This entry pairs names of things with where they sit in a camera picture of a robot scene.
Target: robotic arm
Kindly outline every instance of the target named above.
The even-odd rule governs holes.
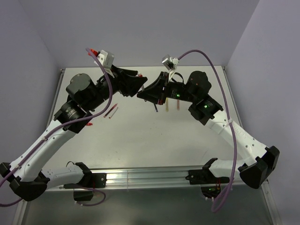
[[[146,77],[138,77],[137,71],[115,67],[112,64],[114,55],[110,52],[93,51],[93,53],[98,57],[109,75],[113,94],[120,92],[123,96],[133,97],[147,81]],[[90,111],[93,111],[109,98],[108,84],[104,76],[100,77],[94,84],[87,74],[77,74],[71,79],[66,91],[68,92],[67,102],[55,113],[54,120],[51,121],[38,140],[15,161],[0,164],[0,174],[3,177],[14,168],[18,168],[14,175],[8,178],[8,181],[13,192],[26,201],[36,199],[48,188],[69,183],[88,187],[92,182],[92,173],[83,163],[76,163],[73,166],[56,170],[42,170],[57,150],[78,134],[90,120],[73,123],[57,130],[21,167],[18,167],[21,160],[29,155],[37,143],[45,139],[45,136],[53,128],[68,121],[91,116]]]
[[[237,161],[235,177],[238,175],[252,188],[259,188],[275,169],[279,150],[272,146],[268,148],[241,128],[236,122],[228,121],[222,106],[209,94],[211,83],[204,72],[194,71],[186,84],[171,81],[171,75],[176,69],[177,59],[166,56],[163,64],[169,72],[161,72],[157,80],[138,92],[137,97],[154,104],[163,105],[166,98],[191,102],[189,111],[192,116],[204,126],[215,131],[219,136],[233,146],[233,135],[229,127],[232,123],[236,134],[238,154],[242,160]],[[189,171],[186,177],[190,184],[228,183],[233,162],[212,158],[201,170]]]

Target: white cable tie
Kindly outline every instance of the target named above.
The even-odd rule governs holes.
[[[224,127],[227,127],[229,124],[231,124],[233,122],[233,120],[230,118],[229,120],[228,120],[228,122],[225,124],[225,126]]]

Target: red connector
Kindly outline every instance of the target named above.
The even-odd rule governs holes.
[[[94,53],[94,55],[96,55],[96,56],[98,56],[98,55],[100,54],[100,52],[97,52],[96,50],[94,50],[94,49],[92,49],[92,48],[90,48],[90,51],[91,51],[92,53]]]

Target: table surface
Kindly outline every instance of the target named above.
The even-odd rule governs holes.
[[[138,70],[148,78],[145,87],[158,77],[164,67],[127,67]],[[222,67],[216,67],[229,104],[230,115],[238,123],[238,116]],[[221,90],[211,67],[178,67],[186,80],[193,71],[206,72],[212,88],[209,94],[224,106]],[[54,113],[66,102],[66,86],[78,73],[88,74],[96,83],[102,76],[99,68],[67,68],[65,70]],[[49,160],[44,168],[66,166],[67,161],[84,162],[89,168],[136,168],[156,166],[203,165],[211,158],[231,160],[233,148],[213,131],[196,121],[188,111],[191,103],[169,99],[169,112],[158,105],[158,112],[150,102],[116,93],[112,105],[119,109],[109,119],[99,116],[68,141]],[[104,108],[106,102],[94,113]]]

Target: white wall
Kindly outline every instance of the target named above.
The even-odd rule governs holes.
[[[17,0],[0,0],[0,31],[0,162],[11,162],[45,128],[59,70]],[[16,199],[7,182],[0,202]],[[1,225],[15,209],[0,208]]]
[[[270,183],[285,225],[300,221],[299,9],[299,0],[260,0],[227,67],[244,127],[281,151]]]
[[[93,67],[86,47],[111,51],[117,66],[161,66],[193,48],[227,65],[259,0],[19,1],[59,66]]]

